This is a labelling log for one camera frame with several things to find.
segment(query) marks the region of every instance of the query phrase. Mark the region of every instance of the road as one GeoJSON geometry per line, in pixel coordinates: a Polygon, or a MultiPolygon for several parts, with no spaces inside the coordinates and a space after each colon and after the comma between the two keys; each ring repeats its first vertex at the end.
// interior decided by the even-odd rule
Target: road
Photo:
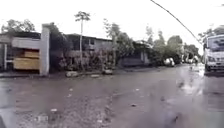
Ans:
{"type": "Polygon", "coordinates": [[[0,81],[7,128],[223,128],[224,79],[203,66],[0,81]]]}

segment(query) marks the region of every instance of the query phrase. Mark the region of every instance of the overcast sky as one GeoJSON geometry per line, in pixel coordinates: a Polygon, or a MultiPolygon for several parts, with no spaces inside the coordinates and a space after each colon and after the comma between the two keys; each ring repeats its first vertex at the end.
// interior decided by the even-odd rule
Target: overcast sky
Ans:
{"type": "MultiPolygon", "coordinates": [[[[155,0],[177,16],[194,34],[209,26],[224,24],[222,0],[155,0]]],[[[9,19],[29,19],[37,31],[42,23],[55,22],[64,33],[80,33],[74,14],[85,11],[91,21],[84,24],[84,35],[106,38],[103,19],[120,25],[136,40],[146,38],[146,26],[162,30],[166,40],[180,35],[188,44],[198,43],[167,12],[150,0],[0,0],[0,26],[9,19]]]]}

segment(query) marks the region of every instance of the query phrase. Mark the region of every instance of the debris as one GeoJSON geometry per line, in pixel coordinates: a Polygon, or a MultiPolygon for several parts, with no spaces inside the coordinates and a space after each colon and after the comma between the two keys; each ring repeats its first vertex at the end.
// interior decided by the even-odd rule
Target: debris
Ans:
{"type": "Polygon", "coordinates": [[[219,96],[220,96],[220,95],[223,95],[223,93],[221,93],[221,92],[212,92],[212,94],[213,94],[213,95],[219,95],[219,96]]]}
{"type": "Polygon", "coordinates": [[[57,112],[58,110],[56,108],[51,109],[51,112],[57,112]]]}
{"type": "Polygon", "coordinates": [[[161,101],[165,101],[165,98],[164,98],[164,96],[162,96],[162,97],[161,97],[161,101]]]}
{"type": "Polygon", "coordinates": [[[65,75],[66,77],[77,77],[79,74],[76,71],[68,71],[65,75]]]}
{"type": "Polygon", "coordinates": [[[180,82],[178,85],[179,88],[182,88],[183,86],[184,86],[184,82],[180,82]]]}
{"type": "Polygon", "coordinates": [[[106,122],[111,122],[111,119],[110,119],[109,117],[105,117],[104,120],[105,120],[106,122]]]}
{"type": "Polygon", "coordinates": [[[136,104],[132,104],[132,105],[131,105],[131,107],[136,107],[136,106],[137,106],[136,104]]]}
{"type": "Polygon", "coordinates": [[[91,77],[92,78],[98,78],[98,77],[100,77],[100,75],[98,75],[98,74],[92,74],[91,77]]]}
{"type": "Polygon", "coordinates": [[[105,70],[103,71],[103,74],[105,74],[105,75],[112,75],[112,74],[113,74],[113,70],[105,69],[105,70]]]}
{"type": "Polygon", "coordinates": [[[98,123],[103,123],[103,120],[97,120],[98,123]]]}
{"type": "Polygon", "coordinates": [[[68,96],[67,97],[71,97],[72,96],[72,94],[68,94],[68,96]]]}
{"type": "Polygon", "coordinates": [[[9,92],[11,92],[11,91],[12,91],[12,89],[7,89],[7,90],[6,90],[7,93],[9,93],[9,92]]]}

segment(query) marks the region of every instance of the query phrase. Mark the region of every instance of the sidewalk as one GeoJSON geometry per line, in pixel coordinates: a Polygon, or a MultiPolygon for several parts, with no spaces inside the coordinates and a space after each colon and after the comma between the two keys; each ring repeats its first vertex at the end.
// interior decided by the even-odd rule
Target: sidewalk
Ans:
{"type": "MultiPolygon", "coordinates": [[[[134,67],[134,68],[122,68],[122,69],[115,69],[114,74],[123,74],[123,73],[129,73],[129,72],[148,72],[148,71],[155,71],[155,70],[163,70],[167,67],[160,66],[160,67],[134,67]]],[[[50,74],[47,78],[63,78],[66,77],[66,71],[58,72],[50,74]]],[[[79,72],[79,75],[92,75],[92,74],[101,74],[101,71],[88,71],[88,72],[79,72]]],[[[0,73],[0,79],[1,78],[42,78],[39,76],[38,73],[33,72],[16,72],[16,71],[10,71],[10,72],[1,72],[0,73]]]]}

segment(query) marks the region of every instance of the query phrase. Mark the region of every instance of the truck cab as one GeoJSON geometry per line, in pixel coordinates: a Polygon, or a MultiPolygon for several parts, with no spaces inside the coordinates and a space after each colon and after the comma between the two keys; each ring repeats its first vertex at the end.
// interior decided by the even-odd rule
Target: truck cab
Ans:
{"type": "Polygon", "coordinates": [[[224,70],[224,35],[207,37],[204,44],[205,71],[224,70]]]}

